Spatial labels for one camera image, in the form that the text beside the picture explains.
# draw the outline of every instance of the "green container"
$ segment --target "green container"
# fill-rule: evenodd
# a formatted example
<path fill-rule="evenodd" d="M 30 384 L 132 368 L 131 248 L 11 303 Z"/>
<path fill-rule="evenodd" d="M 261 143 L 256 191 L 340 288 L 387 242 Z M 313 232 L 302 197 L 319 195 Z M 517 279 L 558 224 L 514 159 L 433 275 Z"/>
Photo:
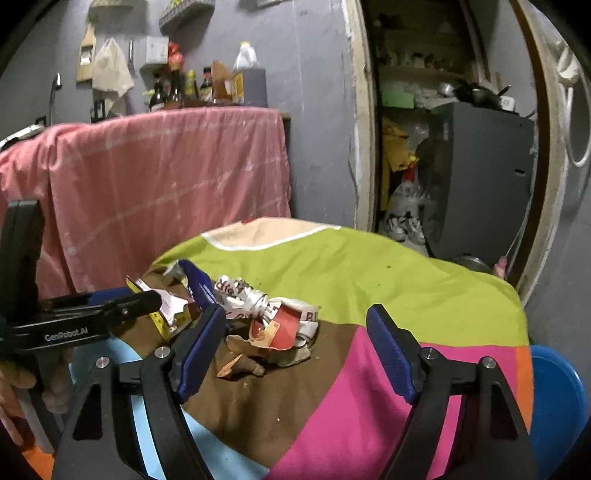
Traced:
<path fill-rule="evenodd" d="M 398 90 L 382 91 L 382 106 L 390 108 L 414 108 L 414 95 Z"/>

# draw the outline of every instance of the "red and white wrapper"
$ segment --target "red and white wrapper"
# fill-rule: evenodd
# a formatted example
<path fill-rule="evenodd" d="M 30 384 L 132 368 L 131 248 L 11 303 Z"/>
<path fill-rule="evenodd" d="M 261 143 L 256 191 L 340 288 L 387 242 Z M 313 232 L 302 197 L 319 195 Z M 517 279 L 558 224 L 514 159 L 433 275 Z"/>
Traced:
<path fill-rule="evenodd" d="M 229 320 L 250 319 L 249 342 L 259 348 L 289 350 L 308 345 L 318 330 L 320 307 L 285 297 L 269 298 L 241 278 L 222 275 L 214 287 Z"/>

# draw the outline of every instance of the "blue plastic bowl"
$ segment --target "blue plastic bowl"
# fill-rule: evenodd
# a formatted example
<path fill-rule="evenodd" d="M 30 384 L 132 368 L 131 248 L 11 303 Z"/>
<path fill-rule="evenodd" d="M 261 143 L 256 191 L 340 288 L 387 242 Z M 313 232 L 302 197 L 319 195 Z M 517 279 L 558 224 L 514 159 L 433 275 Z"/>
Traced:
<path fill-rule="evenodd" d="M 534 414 L 530 438 L 538 478 L 546 479 L 564 459 L 587 422 L 587 395 L 566 358 L 533 345 Z"/>

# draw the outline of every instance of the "green fabric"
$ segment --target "green fabric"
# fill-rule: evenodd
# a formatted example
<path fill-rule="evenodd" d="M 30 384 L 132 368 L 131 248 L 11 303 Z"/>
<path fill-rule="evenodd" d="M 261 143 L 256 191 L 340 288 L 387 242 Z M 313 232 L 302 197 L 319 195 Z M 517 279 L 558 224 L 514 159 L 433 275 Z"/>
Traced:
<path fill-rule="evenodd" d="M 215 281 L 242 277 L 270 297 L 322 307 L 320 318 L 365 325 L 382 303 L 419 342 L 449 346 L 528 345 L 515 290 L 492 275 L 424 258 L 390 239 L 348 228 L 257 251 L 224 251 L 198 236 L 156 260 L 188 258 Z"/>

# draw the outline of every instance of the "sneaker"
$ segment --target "sneaker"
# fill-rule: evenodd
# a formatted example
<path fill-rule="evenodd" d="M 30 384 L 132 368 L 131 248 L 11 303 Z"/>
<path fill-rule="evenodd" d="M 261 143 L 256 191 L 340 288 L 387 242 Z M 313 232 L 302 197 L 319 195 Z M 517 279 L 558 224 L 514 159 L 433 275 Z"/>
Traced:
<path fill-rule="evenodd" d="M 423 229 L 421 223 L 416 217 L 410 217 L 403 221 L 402 227 L 408 235 L 408 239 L 416 245 L 425 244 L 425 236 L 423 235 Z"/>
<path fill-rule="evenodd" d="M 394 215 L 391 215 L 384 222 L 384 231 L 392 240 L 396 240 L 397 242 L 404 242 L 406 240 L 406 232 L 402 228 L 401 220 Z"/>

